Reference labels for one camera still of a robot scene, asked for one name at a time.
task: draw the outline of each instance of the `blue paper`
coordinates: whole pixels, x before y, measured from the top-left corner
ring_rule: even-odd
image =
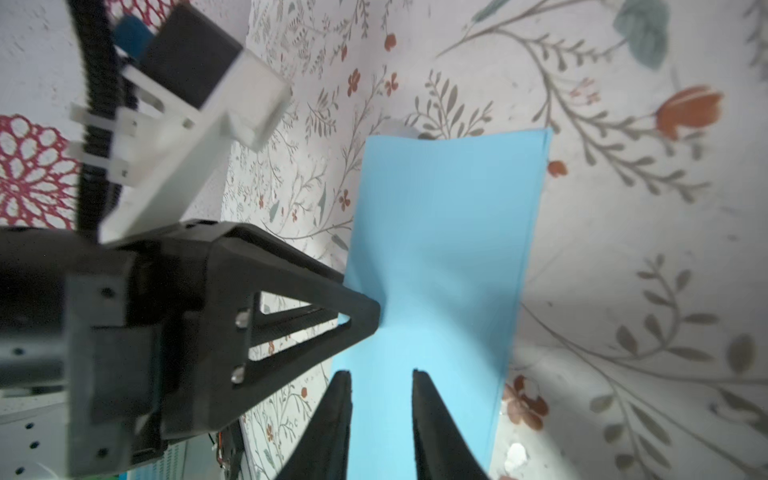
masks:
[[[382,318],[333,360],[352,373],[348,478],[416,478],[413,369],[488,470],[550,137],[368,139],[344,283]]]

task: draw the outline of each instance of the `gray vine pattern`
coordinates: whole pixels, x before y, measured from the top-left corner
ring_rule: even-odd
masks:
[[[760,327],[707,302],[716,274],[690,260],[703,255],[697,246],[659,246],[679,228],[680,221],[665,217],[667,210],[680,218],[702,211],[743,214],[743,207],[717,200],[733,188],[726,187],[727,175],[718,166],[726,160],[721,124],[733,121],[727,112],[734,91],[723,78],[686,73],[682,47],[670,35],[686,19],[683,8],[664,0],[459,3],[450,8],[462,12],[463,27],[452,23],[453,12],[449,19],[448,5],[412,0],[324,5],[253,0],[249,47],[293,82],[294,98],[267,148],[258,154],[233,148],[223,215],[254,223],[342,270],[369,135],[389,131],[392,122],[415,129],[421,139],[438,141],[549,127],[555,137],[538,225],[546,233],[543,244],[552,245],[545,258],[534,255],[529,268],[549,277],[545,286],[539,286],[544,280],[526,286],[515,337],[525,339],[526,329],[537,329],[541,336],[531,345],[545,360],[529,362],[522,348],[515,354],[519,363],[511,365],[510,378],[517,378],[508,388],[511,396],[503,399],[509,419],[504,415],[499,423],[497,450],[502,453],[494,457],[491,477],[554,475],[543,469],[547,463],[564,465],[571,452],[586,455],[578,441],[558,436],[575,422],[576,415],[565,408],[570,402],[569,408],[583,407],[599,428],[602,446],[589,454],[594,457],[585,463],[593,470],[581,471],[584,475],[689,478],[697,465],[684,455],[697,449],[725,465],[719,471],[728,472],[724,476],[768,478],[768,363]],[[744,22],[753,22],[756,28],[746,40],[755,49],[752,66],[764,77],[765,0],[744,8],[734,11],[733,28],[743,31]],[[590,29],[600,35],[589,29],[575,34],[569,15],[591,22]],[[437,41],[431,31],[447,33],[435,34]],[[465,67],[466,62],[472,66]],[[753,69],[742,67],[738,74],[754,80]],[[480,73],[473,75],[472,69]],[[633,83],[631,75],[617,80],[618,69],[643,76],[649,85]],[[642,100],[633,99],[636,92]],[[593,192],[607,196],[590,203]],[[455,201],[472,199],[457,190]],[[602,223],[604,215],[610,221]],[[663,227],[649,227],[653,215]],[[635,217],[646,219],[645,230],[632,223]],[[635,237],[653,244],[633,257],[648,256],[640,269],[632,270],[634,260],[611,264],[616,272],[625,270],[625,280],[614,272],[613,283],[637,285],[624,299],[632,304],[631,315],[616,315],[606,306],[607,323],[601,323],[600,331],[610,335],[602,343],[580,339],[578,329],[542,306],[557,304],[557,299],[538,301],[542,291],[557,283],[553,279],[575,278],[588,268],[588,258],[576,270],[559,263],[558,252],[569,251],[571,231],[581,224],[601,231],[606,240],[598,243],[606,247]],[[627,230],[629,237],[619,234]],[[738,251],[745,241],[737,229],[721,236],[720,251]],[[559,237],[560,250],[553,240]],[[582,292],[591,288],[575,282]],[[264,308],[292,305],[290,299],[270,297]],[[252,358],[333,325],[259,346]],[[547,362],[554,361],[549,356],[565,359],[574,377],[592,382],[590,389],[572,389],[566,396],[574,398],[568,402],[558,399],[565,394],[548,378],[558,374],[548,369]],[[329,370],[328,362],[310,370],[244,416],[256,478],[275,478],[290,456]],[[647,386],[653,386],[653,395]],[[703,431],[681,418],[660,400],[667,390],[704,399],[691,402],[687,411],[702,422],[725,425],[740,440],[724,442],[717,429]],[[503,451],[511,439],[524,441],[540,435],[538,430],[562,441],[561,452],[531,452],[528,470],[508,472]]]

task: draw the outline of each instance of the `bolt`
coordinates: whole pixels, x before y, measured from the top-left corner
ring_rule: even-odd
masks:
[[[250,321],[250,310],[237,312],[237,315],[235,316],[235,325],[237,325],[237,328],[239,329],[247,328],[249,321]]]
[[[235,367],[235,370],[232,370],[232,383],[239,385],[243,380],[245,380],[245,365]]]

